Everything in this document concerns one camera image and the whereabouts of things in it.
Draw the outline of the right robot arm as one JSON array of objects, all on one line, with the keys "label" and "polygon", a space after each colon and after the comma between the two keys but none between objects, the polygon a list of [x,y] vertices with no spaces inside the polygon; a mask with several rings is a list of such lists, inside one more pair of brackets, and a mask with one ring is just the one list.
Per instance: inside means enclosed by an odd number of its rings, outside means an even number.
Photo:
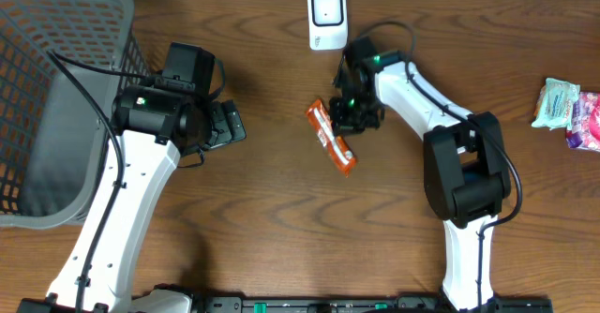
[{"label": "right robot arm", "polygon": [[335,85],[341,90],[329,108],[335,135],[377,128],[390,108],[421,140],[426,198],[444,228],[447,305],[455,312],[498,309],[489,280],[490,236],[511,187],[496,117],[459,107],[423,78],[408,54],[378,52],[369,37],[345,47]]}]

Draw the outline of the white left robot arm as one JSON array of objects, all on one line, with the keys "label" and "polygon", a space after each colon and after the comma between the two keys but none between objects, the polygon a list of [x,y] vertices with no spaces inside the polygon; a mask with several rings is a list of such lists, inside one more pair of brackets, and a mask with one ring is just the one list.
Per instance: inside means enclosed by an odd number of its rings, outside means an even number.
[{"label": "white left robot arm", "polygon": [[20,313],[193,312],[193,293],[159,285],[139,298],[132,281],[158,198],[181,157],[246,137],[232,100],[133,85],[113,103],[106,162],[81,234],[43,299]]}]

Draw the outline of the purple noodle packet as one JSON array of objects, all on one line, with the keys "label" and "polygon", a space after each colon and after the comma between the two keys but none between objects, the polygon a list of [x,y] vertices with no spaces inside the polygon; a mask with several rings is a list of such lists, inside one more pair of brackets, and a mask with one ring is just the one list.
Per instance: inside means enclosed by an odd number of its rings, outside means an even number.
[{"label": "purple noodle packet", "polygon": [[599,94],[581,92],[574,104],[572,126],[566,130],[569,148],[599,152]]}]

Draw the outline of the teal wet wipes pack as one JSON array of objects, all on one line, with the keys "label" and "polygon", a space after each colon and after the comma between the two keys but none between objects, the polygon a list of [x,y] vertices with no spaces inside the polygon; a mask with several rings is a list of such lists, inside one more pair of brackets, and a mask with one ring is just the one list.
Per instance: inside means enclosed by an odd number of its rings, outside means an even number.
[{"label": "teal wet wipes pack", "polygon": [[570,129],[580,86],[566,81],[546,78],[536,102],[532,127]]}]

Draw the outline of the orange snack bar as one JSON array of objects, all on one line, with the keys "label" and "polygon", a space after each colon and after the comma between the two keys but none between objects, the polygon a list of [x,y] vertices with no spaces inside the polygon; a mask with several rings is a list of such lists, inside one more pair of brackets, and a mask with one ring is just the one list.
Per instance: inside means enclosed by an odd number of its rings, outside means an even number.
[{"label": "orange snack bar", "polygon": [[347,143],[334,134],[332,121],[321,99],[316,99],[307,109],[306,116],[314,128],[322,147],[325,148],[337,169],[348,177],[357,163]]}]

